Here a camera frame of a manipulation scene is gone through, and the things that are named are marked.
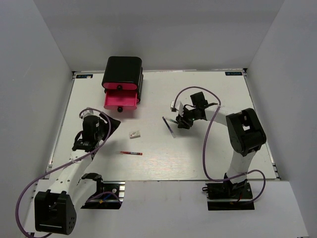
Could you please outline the green ink pen refill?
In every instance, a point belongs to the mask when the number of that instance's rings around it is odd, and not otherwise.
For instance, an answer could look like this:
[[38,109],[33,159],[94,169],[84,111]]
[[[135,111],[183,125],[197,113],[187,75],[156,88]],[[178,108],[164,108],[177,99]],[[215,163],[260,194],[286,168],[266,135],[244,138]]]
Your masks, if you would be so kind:
[[168,117],[165,117],[165,119],[169,122],[172,122],[172,123],[175,123],[175,124],[178,124],[178,122],[174,119],[171,119],[171,118],[168,118]]

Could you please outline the purple ink pen refill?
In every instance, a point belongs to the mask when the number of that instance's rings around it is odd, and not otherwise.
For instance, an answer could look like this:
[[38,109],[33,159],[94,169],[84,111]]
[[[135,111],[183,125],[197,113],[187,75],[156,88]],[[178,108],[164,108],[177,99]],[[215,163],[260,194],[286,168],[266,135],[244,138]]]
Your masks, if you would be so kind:
[[169,130],[170,134],[172,135],[172,137],[173,137],[173,138],[176,138],[176,136],[175,136],[173,130],[171,129],[171,127],[170,127],[170,125],[168,124],[168,122],[167,122],[167,120],[165,119],[165,117],[162,117],[162,119],[163,119],[163,121],[164,121],[164,123],[165,123],[167,129]]

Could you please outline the pink drawer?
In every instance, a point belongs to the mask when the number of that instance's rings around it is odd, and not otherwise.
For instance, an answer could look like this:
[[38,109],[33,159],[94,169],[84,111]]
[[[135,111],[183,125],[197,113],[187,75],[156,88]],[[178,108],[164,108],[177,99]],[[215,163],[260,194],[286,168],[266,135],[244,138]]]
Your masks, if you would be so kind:
[[137,92],[132,90],[107,90],[104,102],[106,110],[118,112],[132,111],[137,109]]
[[133,83],[126,83],[126,82],[106,82],[103,83],[102,86],[106,90],[136,90],[137,85]]

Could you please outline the red ink pen refill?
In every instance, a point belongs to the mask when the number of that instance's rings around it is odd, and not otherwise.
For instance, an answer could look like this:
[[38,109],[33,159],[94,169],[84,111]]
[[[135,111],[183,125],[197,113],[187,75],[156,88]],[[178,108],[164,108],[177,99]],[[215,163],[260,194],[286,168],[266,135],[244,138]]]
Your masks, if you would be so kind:
[[141,153],[141,152],[130,152],[130,151],[120,151],[120,154],[137,155],[137,156],[142,156],[143,155],[143,153]]

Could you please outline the pink top drawer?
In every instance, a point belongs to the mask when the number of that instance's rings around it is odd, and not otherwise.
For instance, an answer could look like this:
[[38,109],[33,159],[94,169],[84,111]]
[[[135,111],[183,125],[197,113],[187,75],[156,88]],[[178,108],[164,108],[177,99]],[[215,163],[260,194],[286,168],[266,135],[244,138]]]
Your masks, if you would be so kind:
[[106,82],[103,83],[102,86],[106,90],[136,90],[137,85],[133,83],[126,83],[126,82]]

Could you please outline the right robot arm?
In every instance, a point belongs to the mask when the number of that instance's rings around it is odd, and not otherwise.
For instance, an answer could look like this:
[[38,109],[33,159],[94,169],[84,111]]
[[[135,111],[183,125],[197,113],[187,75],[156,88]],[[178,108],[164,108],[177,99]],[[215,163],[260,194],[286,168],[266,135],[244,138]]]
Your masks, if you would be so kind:
[[177,112],[178,128],[190,129],[197,120],[214,122],[227,127],[228,137],[233,149],[230,166],[222,179],[208,179],[215,190],[210,189],[210,199],[240,197],[247,186],[249,167],[256,153],[266,143],[266,134],[254,109],[233,110],[222,106],[221,102],[209,103],[198,92],[190,96],[192,105],[187,106],[175,99],[171,111]]

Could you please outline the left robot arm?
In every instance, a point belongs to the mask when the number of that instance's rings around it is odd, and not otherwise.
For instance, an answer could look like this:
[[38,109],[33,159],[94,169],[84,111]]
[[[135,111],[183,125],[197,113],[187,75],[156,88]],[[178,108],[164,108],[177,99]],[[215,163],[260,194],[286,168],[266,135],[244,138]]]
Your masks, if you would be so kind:
[[85,170],[92,163],[97,148],[121,122],[103,114],[87,114],[82,119],[82,130],[75,136],[69,164],[46,191],[39,191],[35,196],[35,229],[38,232],[71,234],[77,220],[76,211],[90,197],[99,198],[104,194],[102,176]]

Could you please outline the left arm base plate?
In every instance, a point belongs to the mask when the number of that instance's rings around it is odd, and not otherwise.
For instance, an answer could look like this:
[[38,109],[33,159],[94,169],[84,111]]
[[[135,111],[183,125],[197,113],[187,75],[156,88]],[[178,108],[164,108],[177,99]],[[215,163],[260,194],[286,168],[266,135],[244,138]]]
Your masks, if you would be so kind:
[[81,209],[118,210],[121,208],[125,193],[124,181],[102,181],[97,188]]

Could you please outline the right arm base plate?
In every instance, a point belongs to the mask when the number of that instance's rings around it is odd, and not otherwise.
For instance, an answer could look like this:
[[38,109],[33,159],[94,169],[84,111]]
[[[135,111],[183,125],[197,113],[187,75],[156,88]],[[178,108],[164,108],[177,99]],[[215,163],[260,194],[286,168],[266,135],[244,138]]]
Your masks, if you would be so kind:
[[206,183],[202,192],[207,195],[209,211],[254,210],[253,194],[247,182],[238,189],[232,189],[227,182]]

